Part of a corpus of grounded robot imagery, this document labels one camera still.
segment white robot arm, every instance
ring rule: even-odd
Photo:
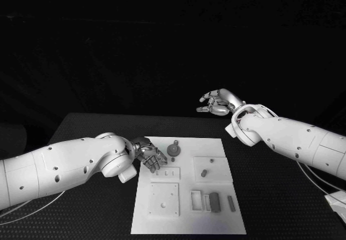
[[[77,187],[97,172],[106,177],[119,175],[126,183],[138,175],[136,158],[152,173],[161,169],[161,164],[168,164],[149,138],[129,141],[109,132],[0,160],[0,210]]]
[[[224,116],[233,112],[225,130],[244,144],[264,141],[274,152],[346,180],[346,137],[305,122],[279,117],[262,104],[247,104],[227,89],[201,98],[198,112]]]

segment hole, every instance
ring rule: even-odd
[[[55,176],[55,182],[58,183],[61,181],[61,175]]]

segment black table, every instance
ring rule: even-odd
[[[230,118],[71,113],[50,144],[114,132],[138,136],[221,138],[234,178],[247,235],[132,235],[139,175],[122,183],[97,173],[41,212],[0,226],[0,239],[346,239],[324,192],[298,163],[264,142],[250,147],[225,131]],[[55,197],[34,200],[6,220],[38,210]]]

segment cable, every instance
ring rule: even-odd
[[[21,209],[32,200],[27,201],[22,205],[19,205],[18,207],[15,207],[11,211],[8,211],[5,214],[0,215],[0,218],[3,216],[6,216],[8,214],[11,214],[12,212],[15,212],[18,209]]]
[[[315,173],[315,171],[312,170],[312,168],[305,164],[305,166],[308,167],[309,171],[312,172],[312,174],[331,186],[334,187],[335,189],[338,189],[339,191],[345,192],[346,191],[344,189],[341,189],[338,186],[335,186],[334,184],[331,184],[328,181],[325,181],[319,176],[318,174]]]
[[[14,222],[25,219],[25,218],[29,217],[31,215],[34,215],[37,212],[39,212],[45,207],[48,207],[48,206],[55,202],[55,200],[63,196],[64,193],[65,193],[65,191],[60,194],[60,196],[54,199],[54,201],[52,201],[50,204],[47,204],[39,210],[37,210],[35,212],[32,212],[29,215],[24,216],[22,218],[19,218],[19,219],[16,219],[16,220],[14,220],[14,221],[9,221],[9,222],[6,222],[6,223],[2,223],[0,226],[5,225],[5,224],[11,224],[11,223],[14,223]]]
[[[306,171],[305,171],[305,169],[303,169],[299,161],[298,161],[298,165],[299,165],[299,167],[300,167],[300,169],[302,169],[306,177],[309,178],[309,180],[312,181],[312,183],[316,185],[316,187],[318,187],[338,202],[341,202],[342,204],[346,205],[346,203],[345,203],[344,201],[341,201],[336,197],[334,197],[334,196],[322,189],[322,187],[318,185],[318,183],[315,182],[315,180],[309,177],[309,175],[308,175],[308,173],[306,173]]]

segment dark wall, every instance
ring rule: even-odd
[[[39,144],[71,112],[220,118],[197,112],[220,88],[345,129],[331,125],[346,100],[339,2],[67,4],[0,10],[0,122]]]

